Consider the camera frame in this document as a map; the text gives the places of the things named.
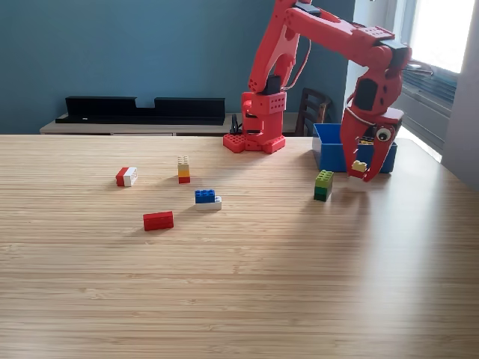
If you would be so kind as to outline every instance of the wooden table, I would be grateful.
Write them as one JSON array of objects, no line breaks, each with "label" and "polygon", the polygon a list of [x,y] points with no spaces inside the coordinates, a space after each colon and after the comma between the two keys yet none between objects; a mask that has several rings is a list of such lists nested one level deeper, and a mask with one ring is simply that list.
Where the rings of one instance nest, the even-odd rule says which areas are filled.
[{"label": "wooden table", "polygon": [[478,194],[404,140],[321,203],[310,138],[221,141],[1,136],[0,358],[479,358]]}]

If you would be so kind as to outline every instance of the robotic arm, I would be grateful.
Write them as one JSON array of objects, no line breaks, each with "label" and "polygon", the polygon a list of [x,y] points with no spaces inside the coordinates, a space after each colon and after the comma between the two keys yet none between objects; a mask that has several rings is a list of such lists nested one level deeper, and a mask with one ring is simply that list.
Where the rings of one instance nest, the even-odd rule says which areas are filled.
[{"label": "robotic arm", "polygon": [[[276,0],[254,60],[248,82],[250,92],[242,95],[243,134],[234,139],[226,135],[224,145],[234,152],[267,153],[285,145],[281,135],[285,91],[296,61],[299,36],[304,36],[368,67],[348,100],[341,126],[348,174],[367,182],[379,173],[401,126],[404,113],[389,106],[400,95],[402,70],[411,58],[411,49],[395,41],[394,35],[383,28],[350,24],[312,6],[311,1]],[[374,155],[370,167],[362,173],[353,169],[353,163],[359,140],[369,128],[375,134]]]}]

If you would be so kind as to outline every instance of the stacked lego bricks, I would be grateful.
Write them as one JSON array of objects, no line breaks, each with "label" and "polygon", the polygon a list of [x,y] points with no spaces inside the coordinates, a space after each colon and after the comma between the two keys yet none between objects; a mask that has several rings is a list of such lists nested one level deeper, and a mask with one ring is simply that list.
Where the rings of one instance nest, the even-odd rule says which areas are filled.
[{"label": "stacked lego bricks", "polygon": [[138,179],[136,167],[123,167],[116,176],[118,187],[131,187]]},{"label": "stacked lego bricks", "polygon": [[334,173],[330,171],[321,171],[316,177],[316,183],[314,186],[314,199],[326,202],[331,195],[332,180]]},{"label": "stacked lego bricks", "polygon": [[216,196],[213,189],[197,190],[195,208],[197,211],[219,211],[222,208],[222,198]]},{"label": "stacked lego bricks", "polygon": [[180,184],[191,182],[188,156],[178,156],[178,182]]}]

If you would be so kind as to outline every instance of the red lego brick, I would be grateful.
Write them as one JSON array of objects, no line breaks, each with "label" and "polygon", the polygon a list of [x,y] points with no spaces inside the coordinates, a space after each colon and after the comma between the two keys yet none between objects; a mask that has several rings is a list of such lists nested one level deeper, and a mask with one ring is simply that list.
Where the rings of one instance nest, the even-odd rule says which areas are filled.
[{"label": "red lego brick", "polygon": [[280,150],[284,146],[286,146],[286,138],[284,138],[284,136],[281,136],[280,138],[277,138],[274,141],[271,141],[268,144],[265,144],[263,146],[263,151],[265,153],[271,154],[276,152],[277,150]]},{"label": "red lego brick", "polygon": [[128,171],[128,167],[123,167],[120,172],[118,172],[116,179],[117,179],[117,186],[118,187],[124,187],[125,186],[125,180],[123,176],[125,173]]},{"label": "red lego brick", "polygon": [[191,177],[178,177],[178,183],[190,183],[191,182]]},{"label": "red lego brick", "polygon": [[241,153],[245,150],[246,138],[244,135],[232,135],[228,133],[223,136],[223,146],[235,153]]},{"label": "red lego brick", "polygon": [[173,228],[173,212],[151,213],[143,215],[144,230],[166,230]]}]

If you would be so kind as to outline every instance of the blue plastic box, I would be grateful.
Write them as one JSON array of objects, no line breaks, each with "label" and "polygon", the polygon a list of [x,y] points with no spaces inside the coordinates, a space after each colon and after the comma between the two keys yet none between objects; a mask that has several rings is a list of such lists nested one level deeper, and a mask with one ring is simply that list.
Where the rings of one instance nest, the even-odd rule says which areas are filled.
[{"label": "blue plastic box", "polygon": [[[315,123],[313,137],[313,152],[317,167],[320,171],[346,172],[343,144],[341,143],[339,123]],[[392,172],[396,159],[397,144],[394,142],[381,168],[382,174]],[[358,145],[357,159],[370,166],[373,158],[374,146],[371,144]]]}]

